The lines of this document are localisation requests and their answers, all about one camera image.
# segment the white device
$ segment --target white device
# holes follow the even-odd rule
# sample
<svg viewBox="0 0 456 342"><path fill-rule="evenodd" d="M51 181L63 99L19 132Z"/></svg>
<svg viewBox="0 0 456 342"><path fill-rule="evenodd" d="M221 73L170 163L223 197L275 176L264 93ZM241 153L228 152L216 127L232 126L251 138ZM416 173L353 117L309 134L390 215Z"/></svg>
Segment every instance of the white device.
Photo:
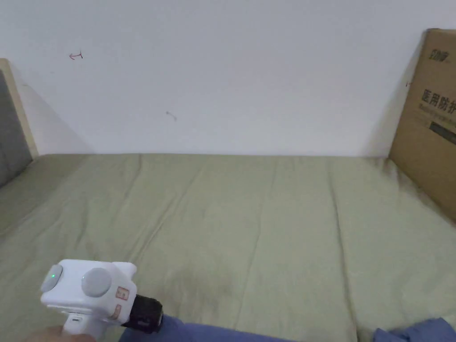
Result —
<svg viewBox="0 0 456 342"><path fill-rule="evenodd" d="M68 315L64 334L98 340L108 326L129 321L137 295L135 273L132 263L65 259L46 275L41 302Z"/></svg>

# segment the black battery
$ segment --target black battery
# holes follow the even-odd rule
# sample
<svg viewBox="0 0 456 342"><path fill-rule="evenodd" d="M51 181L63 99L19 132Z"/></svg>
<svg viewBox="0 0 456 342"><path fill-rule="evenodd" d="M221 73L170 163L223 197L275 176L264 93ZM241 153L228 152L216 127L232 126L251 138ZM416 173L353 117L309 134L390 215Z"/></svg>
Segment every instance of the black battery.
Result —
<svg viewBox="0 0 456 342"><path fill-rule="evenodd" d="M151 334L160 330L162 318L163 305L158 300L136 295L130 319L122 326Z"/></svg>

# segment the gray button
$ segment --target gray button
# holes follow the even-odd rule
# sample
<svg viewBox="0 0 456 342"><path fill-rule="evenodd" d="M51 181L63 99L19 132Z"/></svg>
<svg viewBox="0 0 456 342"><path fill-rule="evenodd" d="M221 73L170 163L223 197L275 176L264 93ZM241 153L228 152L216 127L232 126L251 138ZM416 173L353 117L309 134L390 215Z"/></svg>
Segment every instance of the gray button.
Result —
<svg viewBox="0 0 456 342"><path fill-rule="evenodd" d="M41 291L48 292L52 290L55 285L57 285L60 276L62 275L63 267L62 265L53 265L46 277L44 278L43 283L41 284Z"/></svg>
<svg viewBox="0 0 456 342"><path fill-rule="evenodd" d="M94 268L84 274L81 286L85 295L101 297L111 287L111 275L102 268Z"/></svg>

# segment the mattress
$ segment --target mattress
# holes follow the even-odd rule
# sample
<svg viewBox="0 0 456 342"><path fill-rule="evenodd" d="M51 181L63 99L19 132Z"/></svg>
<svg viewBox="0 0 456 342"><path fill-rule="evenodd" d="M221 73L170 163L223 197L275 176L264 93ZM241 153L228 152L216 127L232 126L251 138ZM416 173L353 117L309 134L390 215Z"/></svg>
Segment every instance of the mattress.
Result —
<svg viewBox="0 0 456 342"><path fill-rule="evenodd" d="M43 156L0 189L0 334L18 341L64 322L39 288L72 258L135 263L139 293L185 322L368 339L451 319L455 238L384 159Z"/></svg>

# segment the blue fabric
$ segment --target blue fabric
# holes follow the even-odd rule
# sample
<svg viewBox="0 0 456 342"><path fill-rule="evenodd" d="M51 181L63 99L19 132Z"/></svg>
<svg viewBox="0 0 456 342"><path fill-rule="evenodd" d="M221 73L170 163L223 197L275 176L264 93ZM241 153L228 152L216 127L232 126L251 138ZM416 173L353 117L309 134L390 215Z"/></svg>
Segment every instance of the blue fabric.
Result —
<svg viewBox="0 0 456 342"><path fill-rule="evenodd" d="M404 330L377 329L373 342L456 342L456 332L443 318L427 320Z"/></svg>
<svg viewBox="0 0 456 342"><path fill-rule="evenodd" d="M126 329L119 342L285 342L279 338L267 337L239 332L236 330L205 326L201 324L186 324L177 318L163 316L161 329L158 333L144 334Z"/></svg>

